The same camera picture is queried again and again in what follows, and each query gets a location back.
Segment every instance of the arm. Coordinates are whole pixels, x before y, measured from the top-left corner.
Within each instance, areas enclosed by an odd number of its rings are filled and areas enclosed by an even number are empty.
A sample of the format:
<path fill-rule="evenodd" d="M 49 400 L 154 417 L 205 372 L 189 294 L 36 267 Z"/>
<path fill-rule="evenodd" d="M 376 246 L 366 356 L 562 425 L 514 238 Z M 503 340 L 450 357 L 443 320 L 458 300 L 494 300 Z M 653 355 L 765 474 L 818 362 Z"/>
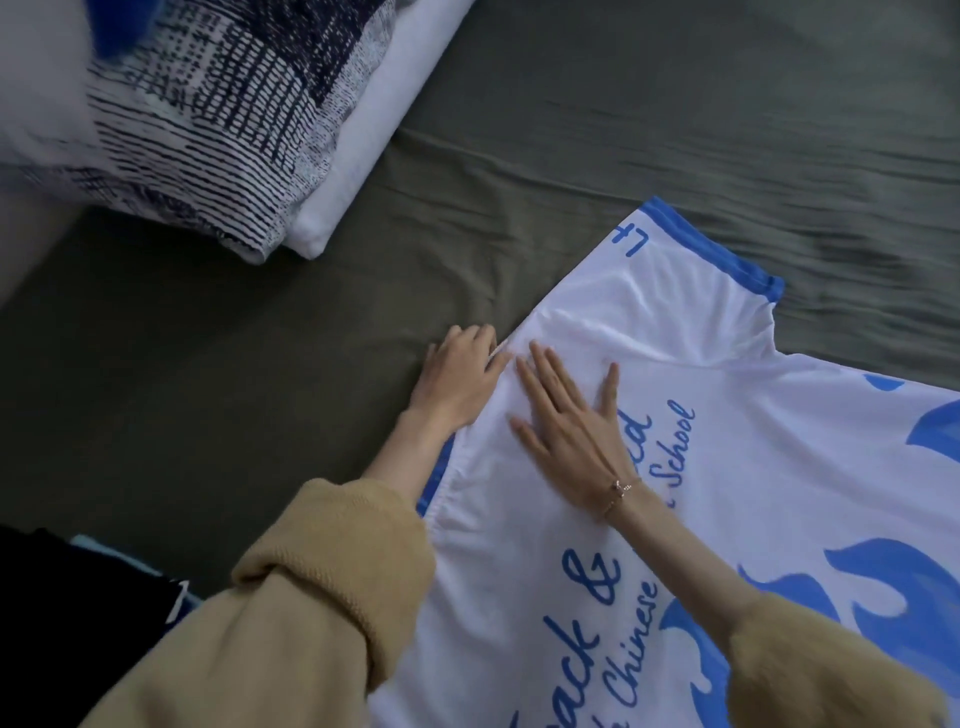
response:
<path fill-rule="evenodd" d="M 737 728 L 933 728 L 940 691 L 835 622 L 740 576 L 636 477 L 616 416 L 611 365 L 596 410 L 563 362 L 531 345 L 516 368 L 540 424 L 511 422 L 521 444 L 574 505 L 604 516 L 709 634 L 731 664 L 727 704 Z M 623 498 L 612 484 L 631 483 Z"/>
<path fill-rule="evenodd" d="M 410 406 L 365 473 L 305 484 L 206 601 L 94 707 L 84 728 L 364 725 L 433 577 L 414 511 L 437 454 L 490 397 L 508 357 L 492 328 L 431 348 Z"/>

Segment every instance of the white pillowcase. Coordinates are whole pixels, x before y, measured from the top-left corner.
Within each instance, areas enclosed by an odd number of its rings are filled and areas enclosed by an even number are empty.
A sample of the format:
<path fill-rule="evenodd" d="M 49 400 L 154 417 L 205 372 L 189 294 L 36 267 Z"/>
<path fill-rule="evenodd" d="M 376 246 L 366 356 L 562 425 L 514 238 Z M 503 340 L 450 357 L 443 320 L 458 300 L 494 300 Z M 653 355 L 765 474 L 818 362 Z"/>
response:
<path fill-rule="evenodd" d="M 294 219 L 284 245 L 315 258 L 386 149 L 473 0 L 417 0 L 400 11 L 380 67 L 340 130 L 330 170 Z"/>

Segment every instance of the right hand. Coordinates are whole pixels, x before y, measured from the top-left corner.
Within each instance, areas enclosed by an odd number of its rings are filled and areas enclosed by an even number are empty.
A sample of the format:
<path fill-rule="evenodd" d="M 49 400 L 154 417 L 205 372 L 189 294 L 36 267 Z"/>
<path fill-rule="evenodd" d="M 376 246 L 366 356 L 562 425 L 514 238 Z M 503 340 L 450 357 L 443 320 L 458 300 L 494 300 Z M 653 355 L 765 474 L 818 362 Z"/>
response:
<path fill-rule="evenodd" d="M 556 352 L 532 342 L 530 353 L 536 370 L 522 357 L 516 359 L 516 370 L 541 435 L 518 417 L 511 418 L 510 426 L 561 495 L 599 518 L 616 498 L 615 480 L 645 487 L 642 481 L 637 483 L 633 461 L 620 437 L 616 417 L 619 367 L 611 364 L 601 387 L 600 404 L 593 409 Z"/>

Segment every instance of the navy and white striped pattern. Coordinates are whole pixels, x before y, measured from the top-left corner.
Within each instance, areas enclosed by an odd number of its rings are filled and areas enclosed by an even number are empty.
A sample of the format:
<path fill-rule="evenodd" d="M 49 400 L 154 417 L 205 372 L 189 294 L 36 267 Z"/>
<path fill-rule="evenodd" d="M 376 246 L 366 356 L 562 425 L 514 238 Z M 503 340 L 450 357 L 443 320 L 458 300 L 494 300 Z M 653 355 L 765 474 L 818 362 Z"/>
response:
<path fill-rule="evenodd" d="M 324 180 L 395 19 L 395 0 L 167 0 L 150 37 L 88 68 L 99 148 L 22 171 L 262 262 Z"/>

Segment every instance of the left hand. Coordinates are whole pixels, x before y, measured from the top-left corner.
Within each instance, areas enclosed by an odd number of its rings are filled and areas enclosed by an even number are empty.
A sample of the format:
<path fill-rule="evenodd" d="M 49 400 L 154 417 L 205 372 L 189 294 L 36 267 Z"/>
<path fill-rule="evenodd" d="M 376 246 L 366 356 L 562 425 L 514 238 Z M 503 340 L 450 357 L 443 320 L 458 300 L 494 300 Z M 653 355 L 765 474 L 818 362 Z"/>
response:
<path fill-rule="evenodd" d="M 488 364 L 494 349 L 496 331 L 489 324 L 450 327 L 439 347 L 431 344 L 427 349 L 408 411 L 421 413 L 448 435 L 472 424 L 513 358 L 500 352 Z"/>

